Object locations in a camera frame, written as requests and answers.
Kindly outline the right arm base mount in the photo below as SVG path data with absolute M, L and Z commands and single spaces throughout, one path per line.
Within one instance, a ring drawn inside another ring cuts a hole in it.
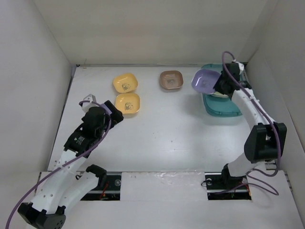
M 208 200 L 251 200 L 246 176 L 232 177 L 228 169 L 205 172 L 201 186 L 206 188 Z

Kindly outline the brown panda plate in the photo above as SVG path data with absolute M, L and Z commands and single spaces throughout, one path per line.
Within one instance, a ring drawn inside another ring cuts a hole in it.
M 165 90 L 180 89 L 183 83 L 183 75 L 180 71 L 164 71 L 160 74 L 160 85 Z

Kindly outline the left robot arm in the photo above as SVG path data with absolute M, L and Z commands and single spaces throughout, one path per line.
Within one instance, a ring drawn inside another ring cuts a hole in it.
M 66 214 L 90 190 L 106 185 L 107 171 L 97 165 L 87 167 L 79 178 L 76 175 L 109 130 L 123 121 L 123 115 L 109 100 L 102 104 L 83 100 L 79 104 L 91 107 L 67 139 L 55 168 L 34 186 L 38 193 L 30 202 L 21 200 L 17 205 L 19 215 L 36 229 L 62 228 Z

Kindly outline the cream panda plate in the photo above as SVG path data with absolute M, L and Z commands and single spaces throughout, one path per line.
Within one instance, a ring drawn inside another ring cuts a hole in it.
M 222 93 L 219 93 L 219 92 L 214 92 L 212 94 L 212 96 L 217 97 L 217 98 L 229 98 L 228 95 L 225 95 L 225 94 L 222 94 Z

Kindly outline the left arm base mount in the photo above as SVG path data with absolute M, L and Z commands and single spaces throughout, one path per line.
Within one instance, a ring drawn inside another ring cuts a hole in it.
M 81 201 L 119 201 L 121 193 L 121 172 L 107 172 L 104 168 L 91 165 L 85 171 L 98 174 L 98 185 L 90 190 Z

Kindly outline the purple panda plate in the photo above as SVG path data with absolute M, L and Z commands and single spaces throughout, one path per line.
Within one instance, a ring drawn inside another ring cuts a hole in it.
M 213 94 L 215 92 L 214 86 L 220 77 L 220 73 L 209 70 L 198 70 L 191 82 L 192 88 L 202 94 Z

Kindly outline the yellow panda plate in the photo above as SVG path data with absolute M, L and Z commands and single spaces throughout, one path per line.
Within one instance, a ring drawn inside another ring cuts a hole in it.
M 140 110 L 141 101 L 136 93 L 125 93 L 117 95 L 115 107 L 122 112 L 124 117 L 136 116 Z
M 121 94 L 132 92 L 138 87 L 138 81 L 132 73 L 124 73 L 115 77 L 112 84 L 115 90 Z

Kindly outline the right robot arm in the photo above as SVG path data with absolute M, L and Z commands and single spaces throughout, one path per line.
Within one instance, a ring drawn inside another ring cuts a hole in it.
M 246 119 L 250 134 L 244 144 L 243 153 L 233 162 L 226 164 L 220 176 L 221 184 L 231 188 L 239 177 L 256 171 L 260 162 L 281 161 L 287 127 L 276 122 L 259 104 L 251 85 L 238 81 L 243 65 L 239 62 L 223 64 L 223 70 L 214 89 L 228 95 Z

